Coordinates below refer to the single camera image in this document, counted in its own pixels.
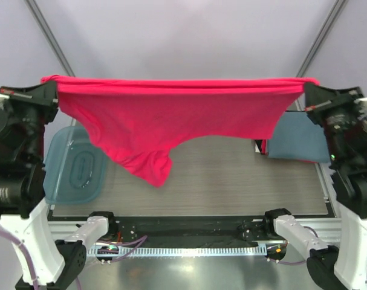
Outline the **pink t shirt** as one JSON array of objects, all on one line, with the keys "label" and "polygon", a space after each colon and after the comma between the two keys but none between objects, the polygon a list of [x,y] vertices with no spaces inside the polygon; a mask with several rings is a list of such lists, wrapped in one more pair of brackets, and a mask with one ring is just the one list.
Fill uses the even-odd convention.
[{"label": "pink t shirt", "polygon": [[120,80],[46,76],[60,110],[130,174],[161,187],[171,149],[204,136],[268,139],[287,108],[316,79]]}]

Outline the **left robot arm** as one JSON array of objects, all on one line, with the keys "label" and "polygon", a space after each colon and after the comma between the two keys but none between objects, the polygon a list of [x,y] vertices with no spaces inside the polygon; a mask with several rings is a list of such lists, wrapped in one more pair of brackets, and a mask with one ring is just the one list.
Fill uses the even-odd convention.
[{"label": "left robot arm", "polygon": [[44,132],[58,111],[57,85],[0,88],[0,236],[12,242],[23,275],[16,289],[66,289],[87,251],[119,232],[111,212],[92,213],[72,235],[54,240],[44,192]]}]

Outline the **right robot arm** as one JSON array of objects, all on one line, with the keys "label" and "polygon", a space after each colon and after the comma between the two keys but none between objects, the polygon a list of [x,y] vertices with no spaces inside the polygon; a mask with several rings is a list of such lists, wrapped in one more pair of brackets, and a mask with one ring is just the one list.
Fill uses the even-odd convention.
[{"label": "right robot arm", "polygon": [[283,237],[304,257],[322,289],[367,289],[367,97],[359,87],[330,89],[307,83],[306,112],[322,127],[341,217],[340,245],[328,245],[286,209],[267,211],[269,239]]}]

